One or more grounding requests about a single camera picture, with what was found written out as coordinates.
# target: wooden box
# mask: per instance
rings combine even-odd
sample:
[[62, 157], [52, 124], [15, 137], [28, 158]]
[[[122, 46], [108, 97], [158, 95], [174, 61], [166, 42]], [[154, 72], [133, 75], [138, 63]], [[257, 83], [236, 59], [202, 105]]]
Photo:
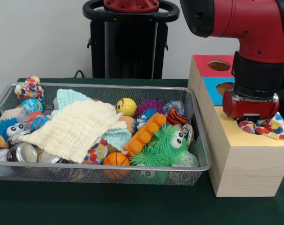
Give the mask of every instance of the wooden box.
[[249, 134], [223, 112], [216, 87], [234, 82], [232, 61], [194, 55], [190, 70], [188, 87], [196, 94], [212, 157], [212, 185], [217, 197], [275, 196], [284, 176], [284, 140]]

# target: light blue cloth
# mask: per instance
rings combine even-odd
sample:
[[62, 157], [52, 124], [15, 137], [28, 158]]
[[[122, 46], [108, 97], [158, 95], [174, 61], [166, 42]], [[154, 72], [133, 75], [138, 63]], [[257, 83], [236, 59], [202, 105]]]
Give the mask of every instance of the light blue cloth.
[[67, 105], [70, 105], [77, 101], [85, 101], [85, 100], [91, 100], [91, 98], [72, 89], [67, 89], [67, 90], [58, 89], [57, 90], [58, 110], [52, 111], [51, 116], [52, 117], [55, 116], [60, 110], [62, 110]]
[[122, 151], [122, 147], [131, 139], [131, 133], [128, 129], [111, 129], [101, 138], [105, 138], [108, 144]]

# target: green tablecloth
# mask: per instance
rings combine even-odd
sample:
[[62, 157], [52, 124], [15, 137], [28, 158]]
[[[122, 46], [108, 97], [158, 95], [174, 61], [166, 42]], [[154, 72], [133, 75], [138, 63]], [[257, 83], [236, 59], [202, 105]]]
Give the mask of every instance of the green tablecloth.
[[[120, 80], [41, 79], [120, 84]], [[186, 80], [122, 80], [186, 86]], [[0, 224], [284, 224], [284, 180], [274, 198], [216, 198], [204, 172], [193, 187], [0, 181]]]

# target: yellow smiley ball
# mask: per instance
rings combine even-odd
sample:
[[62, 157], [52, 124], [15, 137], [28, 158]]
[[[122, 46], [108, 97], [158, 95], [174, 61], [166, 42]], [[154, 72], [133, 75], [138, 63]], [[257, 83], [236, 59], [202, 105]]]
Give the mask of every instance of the yellow smiley ball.
[[115, 106], [115, 110], [117, 113], [124, 113], [124, 116], [133, 117], [137, 109], [137, 104], [128, 97], [122, 98], [117, 102]]

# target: metal basket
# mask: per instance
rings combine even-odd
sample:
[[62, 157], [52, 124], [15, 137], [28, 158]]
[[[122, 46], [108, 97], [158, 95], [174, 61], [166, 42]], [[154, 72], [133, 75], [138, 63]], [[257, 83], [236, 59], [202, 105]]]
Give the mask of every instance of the metal basket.
[[[0, 115], [8, 109], [20, 105], [14, 87], [17, 83], [5, 88], [0, 96]], [[185, 116], [194, 128], [194, 141], [189, 152], [194, 154], [199, 162], [198, 167], [148, 167], [148, 166], [113, 166], [113, 165], [83, 165], [83, 164], [44, 164], [0, 162], [3, 169], [10, 170], [9, 176], [0, 176], [0, 180], [21, 181], [51, 181], [51, 182], [86, 182], [86, 183], [126, 183], [126, 184], [157, 184], [156, 179], [144, 179], [145, 173], [154, 177], [164, 177], [165, 185], [194, 185], [203, 171], [211, 166], [211, 158], [203, 131], [203, 124], [194, 93], [187, 88], [169, 87], [134, 87], [113, 85], [84, 85], [42, 83], [46, 102], [45, 113], [53, 110], [53, 100], [58, 89], [72, 89], [91, 98], [115, 104], [123, 97], [129, 97], [137, 104], [145, 99], [162, 100], [166, 104], [170, 100], [182, 100]], [[122, 175], [120, 180], [111, 180], [105, 175], [116, 171]]]

